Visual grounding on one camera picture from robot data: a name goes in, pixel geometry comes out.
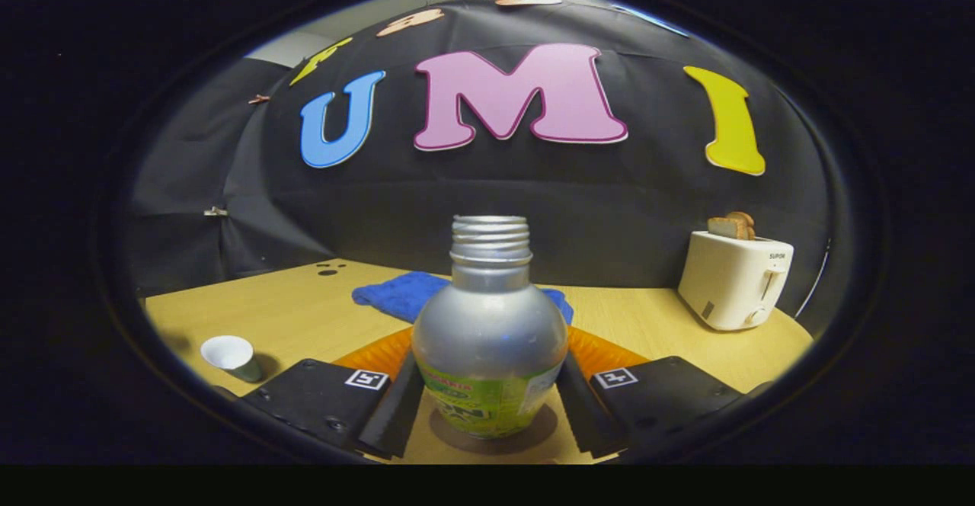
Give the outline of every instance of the blue cloth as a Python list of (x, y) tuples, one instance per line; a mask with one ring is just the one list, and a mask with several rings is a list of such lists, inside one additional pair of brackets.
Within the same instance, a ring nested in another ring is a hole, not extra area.
[[(410, 272), (386, 283), (359, 287), (352, 291), (352, 300), (356, 304), (372, 306), (383, 314), (412, 323), (417, 321), (427, 300), (449, 284), (450, 281), (442, 277), (431, 276), (424, 272)], [(558, 306), (558, 311), (564, 316), (565, 322), (572, 325), (575, 311), (565, 302), (565, 294), (557, 290), (541, 291)]]

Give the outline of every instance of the paper cup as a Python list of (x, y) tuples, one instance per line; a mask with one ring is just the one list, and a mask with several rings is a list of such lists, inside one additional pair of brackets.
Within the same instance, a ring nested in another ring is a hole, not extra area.
[(254, 357), (254, 346), (239, 336), (215, 336), (203, 343), (200, 354), (207, 363), (246, 382), (264, 376)]

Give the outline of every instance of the aluminum bottle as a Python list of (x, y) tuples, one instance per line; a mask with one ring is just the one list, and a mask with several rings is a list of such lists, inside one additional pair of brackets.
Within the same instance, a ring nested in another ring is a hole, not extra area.
[(453, 217), (452, 283), (420, 312), (414, 357), (441, 415), (481, 439), (526, 429), (568, 351), (565, 320), (529, 282), (529, 225)]

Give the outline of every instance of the toaster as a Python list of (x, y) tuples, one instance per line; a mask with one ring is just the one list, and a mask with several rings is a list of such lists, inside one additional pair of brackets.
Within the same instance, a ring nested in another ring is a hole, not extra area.
[(692, 232), (678, 294), (711, 328), (755, 328), (779, 300), (793, 251), (773, 239)]

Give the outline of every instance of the green label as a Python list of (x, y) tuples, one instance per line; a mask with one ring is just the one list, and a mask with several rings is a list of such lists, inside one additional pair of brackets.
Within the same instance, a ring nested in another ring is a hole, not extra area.
[(419, 360), (417, 364), (443, 418), (461, 432), (485, 439), (526, 429), (561, 368), (559, 363), (523, 378), (474, 380), (434, 370)]

